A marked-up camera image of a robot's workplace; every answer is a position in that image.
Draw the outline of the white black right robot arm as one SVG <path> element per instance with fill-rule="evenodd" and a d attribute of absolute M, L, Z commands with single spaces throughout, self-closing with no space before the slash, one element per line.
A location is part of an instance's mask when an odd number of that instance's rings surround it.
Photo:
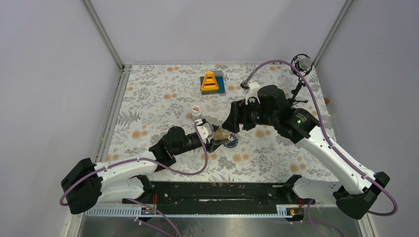
<path fill-rule="evenodd" d="M 386 173 L 373 172 L 343 151 L 309 111 L 292 108 L 284 91 L 275 85 L 251 87 L 245 99 L 232 102 L 222 128 L 238 133 L 257 125 L 274 127 L 280 136 L 308 151 L 338 179 L 327 182 L 293 175 L 283 190 L 287 202 L 303 198 L 334 203 L 347 216 L 360 220 L 390 181 Z"/>

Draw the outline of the small amber pill bottle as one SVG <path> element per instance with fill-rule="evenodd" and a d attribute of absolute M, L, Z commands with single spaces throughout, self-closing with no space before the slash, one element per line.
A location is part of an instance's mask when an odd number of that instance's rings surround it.
<path fill-rule="evenodd" d="M 216 131 L 215 134 L 213 136 L 214 140 L 223 140 L 223 139 L 228 139 L 230 137 L 231 132 L 219 127 Z"/>

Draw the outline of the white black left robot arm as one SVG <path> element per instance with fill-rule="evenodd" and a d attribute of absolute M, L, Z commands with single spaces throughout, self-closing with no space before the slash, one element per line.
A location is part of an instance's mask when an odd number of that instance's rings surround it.
<path fill-rule="evenodd" d="M 206 122 L 197 125 L 195 132 L 190 134 L 186 134 L 182 127 L 174 126 L 138 156 L 96 163 L 90 158 L 82 159 L 61 181 L 63 195 L 59 204 L 67 206 L 72 214 L 80 214 L 100 202 L 130 198 L 147 203 L 153 198 L 148 174 L 160 170 L 183 176 L 201 174 L 208 165 L 209 153 L 230 139 L 230 132 Z M 202 148 L 205 156 L 200 170 L 186 172 L 172 168 L 176 155 L 197 148 Z"/>

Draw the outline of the white cap amber pill bottle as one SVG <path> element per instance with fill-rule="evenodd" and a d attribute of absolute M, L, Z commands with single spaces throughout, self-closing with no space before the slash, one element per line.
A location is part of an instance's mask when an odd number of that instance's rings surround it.
<path fill-rule="evenodd" d="M 199 105 L 192 106 L 191 116 L 192 116 L 193 121 L 196 121 L 198 119 L 202 119 L 202 109 Z"/>

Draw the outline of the round clear blue pill case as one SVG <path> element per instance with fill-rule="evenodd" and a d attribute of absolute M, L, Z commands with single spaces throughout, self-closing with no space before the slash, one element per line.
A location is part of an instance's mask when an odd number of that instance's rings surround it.
<path fill-rule="evenodd" d="M 234 148 L 239 143 L 239 140 L 235 134 L 230 134 L 228 137 L 228 141 L 224 143 L 223 145 L 227 148 Z"/>

